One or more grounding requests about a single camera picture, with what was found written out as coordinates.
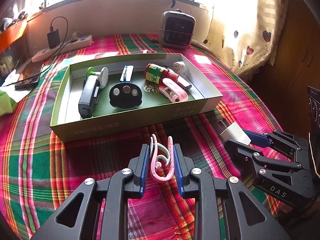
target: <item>black cable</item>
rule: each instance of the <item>black cable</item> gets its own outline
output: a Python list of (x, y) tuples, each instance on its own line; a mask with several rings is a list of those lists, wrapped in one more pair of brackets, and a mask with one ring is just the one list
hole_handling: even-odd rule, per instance
[(71, 43), (71, 42), (74, 42), (74, 41), (69, 41), (69, 42), (67, 42), (66, 44), (64, 44), (65, 41), (66, 41), (66, 38), (67, 38), (67, 33), (68, 33), (69, 24), (68, 24), (68, 20), (67, 20), (65, 17), (63, 17), (63, 16), (57, 16), (57, 17), (55, 17), (55, 18), (52, 19), (52, 21), (51, 21), (51, 23), (50, 23), (50, 31), (53, 30), (52, 22), (53, 22), (54, 19), (56, 19), (56, 18), (63, 18), (63, 19), (66, 20), (66, 22), (67, 22), (67, 30), (66, 30), (66, 34), (64, 35), (64, 39), (63, 39), (63, 42), (61, 43), (60, 47), (59, 47), (55, 52), (53, 52), (50, 56), (48, 56), (48, 57), (44, 60), (44, 62), (45, 62), (47, 59), (49, 59), (49, 58), (52, 57), (55, 53), (57, 53), (56, 57), (54, 58), (54, 60), (52, 61), (52, 63), (49, 65), (49, 67), (47, 67), (45, 70), (41, 71), (40, 73), (38, 73), (38, 74), (36, 74), (36, 75), (33, 75), (33, 76), (31, 76), (31, 77), (18, 80), (17, 82), (13, 82), (13, 83), (8, 84), (8, 85), (5, 85), (5, 86), (3, 86), (3, 87), (7, 87), (7, 86), (10, 86), (10, 85), (14, 85), (14, 84), (17, 84), (17, 83), (19, 83), (19, 82), (22, 82), (22, 81), (31, 79), (31, 78), (35, 78), (35, 77), (41, 75), (42, 73), (46, 72), (49, 68), (51, 68), (51, 67), (53, 66), (53, 64), (54, 64), (57, 56), (58, 56), (59, 53), (62, 51), (62, 49), (63, 49), (67, 44), (69, 44), (69, 43)]

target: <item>curtain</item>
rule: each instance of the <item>curtain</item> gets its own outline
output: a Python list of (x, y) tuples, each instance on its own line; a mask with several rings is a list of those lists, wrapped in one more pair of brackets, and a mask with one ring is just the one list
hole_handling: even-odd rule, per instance
[(213, 0), (209, 34), (193, 44), (206, 49), (245, 81), (274, 64), (288, 0)]

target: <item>striped bedspread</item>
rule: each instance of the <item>striped bedspread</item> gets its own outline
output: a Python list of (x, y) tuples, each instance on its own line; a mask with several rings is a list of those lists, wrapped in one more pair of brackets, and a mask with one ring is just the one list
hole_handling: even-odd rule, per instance
[[(250, 171), (236, 167), (219, 138), (217, 122), (226, 118), (258, 133), (280, 129), (277, 121), (250, 89), (213, 56), (196, 47), (165, 49), (153, 42), (156, 35), (115, 35), (94, 39), (92, 46), (59, 57), (60, 64), (44, 73), (39, 85), (13, 114), (0, 117), (0, 211), (21, 238), (29, 239), (53, 211), (87, 177), (111, 177), (138, 156), (152, 133), (166, 144), (172, 136), (185, 156), (219, 178), (237, 176), (270, 210), (278, 202), (252, 185)], [(223, 94), (213, 112), (150, 125), (99, 138), (62, 143), (50, 129), (54, 101), (66, 65), (79, 61), (130, 53), (181, 53)], [(265, 149), (267, 157), (279, 154)], [(219, 205), (223, 226), (222, 209)], [(148, 178), (141, 200), (129, 200), (129, 239), (191, 239), (194, 199), (180, 198), (175, 178), (164, 184)]]

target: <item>portable fan heater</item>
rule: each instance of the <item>portable fan heater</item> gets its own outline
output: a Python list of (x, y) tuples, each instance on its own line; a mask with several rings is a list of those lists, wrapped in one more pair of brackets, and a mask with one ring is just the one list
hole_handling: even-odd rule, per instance
[(196, 19), (180, 10), (168, 11), (162, 15), (159, 43), (175, 49), (189, 48)]

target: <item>pink plastic clip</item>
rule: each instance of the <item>pink plastic clip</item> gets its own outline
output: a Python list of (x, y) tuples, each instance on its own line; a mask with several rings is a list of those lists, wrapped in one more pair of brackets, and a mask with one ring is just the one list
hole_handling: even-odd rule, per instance
[(164, 86), (160, 86), (159, 89), (172, 103), (178, 103), (188, 100), (188, 94), (175, 82), (169, 78), (162, 80)]
[[(163, 151), (166, 155), (158, 155), (158, 148)], [(151, 143), (150, 143), (150, 156), (151, 159), (151, 167), (150, 167), (150, 174), (154, 181), (158, 183), (164, 183), (172, 179), (172, 176), (174, 174), (174, 157), (173, 157), (173, 142), (172, 137), (168, 137), (168, 148), (164, 147), (162, 144), (158, 143), (156, 136), (153, 134), (151, 137)], [(161, 162), (158, 160), (163, 160), (165, 163), (165, 166), (169, 167), (169, 173), (166, 177), (160, 177), (156, 170), (159, 169), (162, 165)]]

